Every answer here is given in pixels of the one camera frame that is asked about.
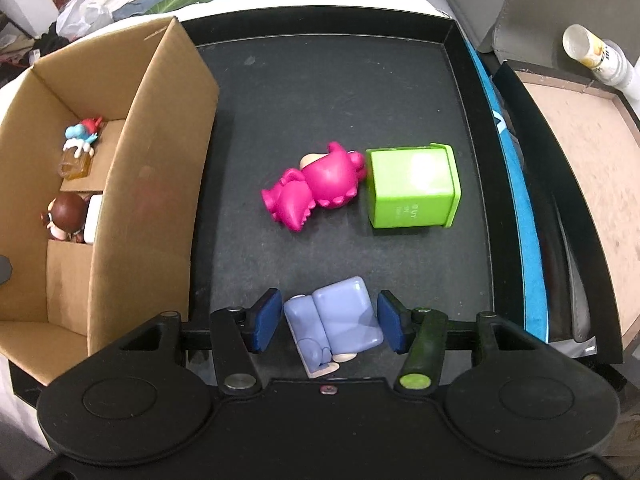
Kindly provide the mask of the pink dinosaur toy figure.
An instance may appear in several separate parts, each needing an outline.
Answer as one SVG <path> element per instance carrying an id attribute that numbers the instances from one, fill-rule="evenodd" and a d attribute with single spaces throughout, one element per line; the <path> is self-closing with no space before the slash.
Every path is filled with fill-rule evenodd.
<path id="1" fill-rule="evenodd" d="M 317 208 L 341 208 L 353 200 L 367 175 L 366 159 L 330 142 L 324 154 L 308 154 L 298 168 L 288 168 L 271 187 L 264 188 L 262 202 L 274 221 L 300 232 Z"/>

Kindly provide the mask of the blue white cushion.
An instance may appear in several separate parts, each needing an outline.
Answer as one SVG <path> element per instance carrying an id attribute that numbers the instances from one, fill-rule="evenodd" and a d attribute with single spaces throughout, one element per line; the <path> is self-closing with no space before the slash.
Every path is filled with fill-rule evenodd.
<path id="1" fill-rule="evenodd" d="M 545 344 L 549 342 L 549 308 L 544 284 L 544 267 L 532 201 L 526 186 L 518 150 L 512 140 L 498 100 L 497 91 L 484 69 L 480 57 L 469 40 L 464 40 L 494 118 L 497 139 L 506 165 L 512 204 L 514 206 L 518 246 L 520 246 L 521 274 L 523 280 L 523 327 L 526 332 Z"/>

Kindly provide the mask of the lavender cube character toy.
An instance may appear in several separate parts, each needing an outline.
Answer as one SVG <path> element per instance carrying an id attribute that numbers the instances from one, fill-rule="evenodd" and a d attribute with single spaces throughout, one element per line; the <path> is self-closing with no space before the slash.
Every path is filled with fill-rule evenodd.
<path id="1" fill-rule="evenodd" d="M 285 301 L 283 312 L 306 375 L 319 378 L 382 344 L 384 335 L 359 276 Z"/>

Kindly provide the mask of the green cartoon cushion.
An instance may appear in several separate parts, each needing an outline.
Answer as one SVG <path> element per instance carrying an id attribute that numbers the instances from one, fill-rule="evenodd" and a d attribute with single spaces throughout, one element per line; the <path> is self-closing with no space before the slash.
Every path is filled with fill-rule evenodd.
<path id="1" fill-rule="evenodd" d="M 148 14 L 163 14 L 178 11 L 186 6 L 192 6 L 192 4 L 210 3 L 212 0 L 160 0 L 160 2 L 153 4 L 149 10 L 144 12 Z"/>

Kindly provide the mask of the cardboard box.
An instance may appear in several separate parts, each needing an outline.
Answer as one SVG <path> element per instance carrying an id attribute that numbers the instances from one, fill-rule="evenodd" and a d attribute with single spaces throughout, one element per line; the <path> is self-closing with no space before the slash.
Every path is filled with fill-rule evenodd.
<path id="1" fill-rule="evenodd" d="M 1 122 L 1 352 L 48 384 L 166 310 L 190 258 L 218 84 L 175 18 L 79 40 L 12 84 Z M 58 174 L 65 129 L 104 119 L 87 177 Z M 92 245 L 51 240 L 59 192 L 102 194 Z"/>

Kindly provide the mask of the black tray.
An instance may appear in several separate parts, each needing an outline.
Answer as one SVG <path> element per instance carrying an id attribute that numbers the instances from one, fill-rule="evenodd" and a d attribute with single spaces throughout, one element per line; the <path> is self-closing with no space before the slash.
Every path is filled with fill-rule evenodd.
<path id="1" fill-rule="evenodd" d="M 457 321 L 523 321 L 508 170 L 454 21 L 289 6 L 196 18 L 186 31 L 220 97 L 182 336 L 208 345 L 218 382 L 303 377 L 281 304 L 352 276 Z M 434 142 L 458 168 L 454 224 L 375 229 L 367 149 Z"/>

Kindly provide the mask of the white plastic bag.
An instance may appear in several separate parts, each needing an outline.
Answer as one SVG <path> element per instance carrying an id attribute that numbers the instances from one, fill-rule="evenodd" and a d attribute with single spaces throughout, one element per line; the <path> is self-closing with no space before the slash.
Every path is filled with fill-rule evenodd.
<path id="1" fill-rule="evenodd" d="M 74 41 L 111 24 L 111 0 L 70 0 L 55 22 L 58 36 Z"/>

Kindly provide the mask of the brown-haired doll figurine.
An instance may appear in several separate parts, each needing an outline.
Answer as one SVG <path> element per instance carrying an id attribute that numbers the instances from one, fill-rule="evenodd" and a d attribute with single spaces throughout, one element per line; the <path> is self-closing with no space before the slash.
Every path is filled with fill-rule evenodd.
<path id="1" fill-rule="evenodd" d="M 84 244 L 84 229 L 89 197 L 74 192 L 59 192 L 40 214 L 51 240 Z"/>

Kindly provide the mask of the grey folded panel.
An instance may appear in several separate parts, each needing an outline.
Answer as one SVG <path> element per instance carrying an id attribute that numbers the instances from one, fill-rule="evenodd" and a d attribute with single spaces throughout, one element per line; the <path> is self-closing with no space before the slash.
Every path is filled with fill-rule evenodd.
<path id="1" fill-rule="evenodd" d="M 639 0 L 447 0 L 477 50 L 499 61 L 518 61 L 568 72 L 584 70 L 562 47 L 578 24 L 639 58 Z"/>

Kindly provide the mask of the green plastic square container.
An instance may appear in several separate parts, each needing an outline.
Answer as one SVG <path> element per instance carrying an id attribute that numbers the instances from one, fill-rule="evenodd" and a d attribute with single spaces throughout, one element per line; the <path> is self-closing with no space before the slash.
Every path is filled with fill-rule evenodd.
<path id="1" fill-rule="evenodd" d="M 452 226 L 461 184 L 450 145 L 370 148 L 366 159 L 371 226 L 378 230 Z"/>

